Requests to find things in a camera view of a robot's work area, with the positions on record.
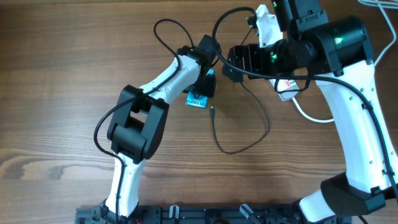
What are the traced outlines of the cyan Galaxy smartphone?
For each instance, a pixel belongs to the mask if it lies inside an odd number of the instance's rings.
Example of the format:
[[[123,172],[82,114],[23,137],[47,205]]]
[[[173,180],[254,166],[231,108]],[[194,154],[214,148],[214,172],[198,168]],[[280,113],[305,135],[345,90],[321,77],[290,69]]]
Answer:
[[[207,74],[214,74],[214,70],[213,69],[209,69]],[[209,98],[205,97],[205,96],[195,97],[193,95],[193,93],[189,92],[189,93],[187,93],[186,103],[185,104],[187,106],[192,106],[192,107],[196,107],[196,108],[205,109],[207,107],[207,105],[208,105],[208,99]]]

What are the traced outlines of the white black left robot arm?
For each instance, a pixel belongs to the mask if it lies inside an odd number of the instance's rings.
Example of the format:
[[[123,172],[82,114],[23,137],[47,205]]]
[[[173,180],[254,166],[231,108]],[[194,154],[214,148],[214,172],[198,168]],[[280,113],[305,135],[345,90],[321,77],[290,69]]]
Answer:
[[[105,219],[126,223],[132,217],[144,165],[161,143],[170,105],[182,93],[190,100],[213,97],[216,78],[209,71],[215,57],[215,44],[204,35],[198,45],[178,49],[170,66],[151,82],[122,89],[107,130],[115,167],[102,206]]]

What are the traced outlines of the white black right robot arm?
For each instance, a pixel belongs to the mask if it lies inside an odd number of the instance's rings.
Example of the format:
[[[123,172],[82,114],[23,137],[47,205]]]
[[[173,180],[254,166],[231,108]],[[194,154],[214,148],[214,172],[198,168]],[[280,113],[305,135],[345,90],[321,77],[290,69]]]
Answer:
[[[253,11],[248,18],[259,44],[233,47],[224,74],[291,80],[306,68],[306,83],[321,89],[338,130],[346,170],[298,201],[302,223],[363,216],[397,198],[397,154],[389,138],[375,85],[373,50],[357,17],[330,22],[318,1],[274,1],[276,19]]]

